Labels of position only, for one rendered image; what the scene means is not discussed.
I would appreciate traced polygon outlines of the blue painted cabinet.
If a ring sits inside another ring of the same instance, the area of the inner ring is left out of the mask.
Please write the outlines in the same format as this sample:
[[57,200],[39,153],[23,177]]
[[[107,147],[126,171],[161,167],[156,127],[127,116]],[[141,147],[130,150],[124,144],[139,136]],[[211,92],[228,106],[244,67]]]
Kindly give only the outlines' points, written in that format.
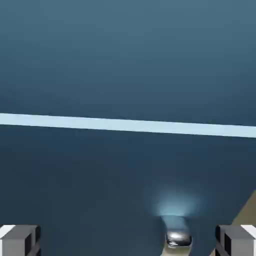
[[256,126],[0,112],[0,126],[256,139]]

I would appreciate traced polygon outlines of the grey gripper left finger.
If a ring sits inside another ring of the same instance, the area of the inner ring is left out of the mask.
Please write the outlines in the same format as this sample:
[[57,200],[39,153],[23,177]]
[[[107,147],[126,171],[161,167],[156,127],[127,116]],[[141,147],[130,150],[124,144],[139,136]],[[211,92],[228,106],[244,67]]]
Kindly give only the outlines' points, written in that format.
[[0,225],[0,256],[41,256],[41,227]]

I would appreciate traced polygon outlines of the blue cabinet door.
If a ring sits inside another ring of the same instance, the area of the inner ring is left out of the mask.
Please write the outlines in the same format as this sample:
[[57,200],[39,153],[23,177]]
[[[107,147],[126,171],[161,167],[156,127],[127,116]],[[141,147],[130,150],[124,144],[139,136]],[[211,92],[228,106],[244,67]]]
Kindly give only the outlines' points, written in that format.
[[160,256],[163,215],[209,256],[256,190],[256,138],[0,126],[0,224],[40,225],[42,256]]
[[0,0],[0,112],[256,126],[256,0]]

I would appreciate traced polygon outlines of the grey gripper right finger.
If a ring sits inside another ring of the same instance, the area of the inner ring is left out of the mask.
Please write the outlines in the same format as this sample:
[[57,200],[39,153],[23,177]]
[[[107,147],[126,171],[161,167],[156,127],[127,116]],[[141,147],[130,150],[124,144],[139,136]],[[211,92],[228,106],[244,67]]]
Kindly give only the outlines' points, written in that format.
[[215,256],[256,256],[254,225],[217,225],[215,239]]

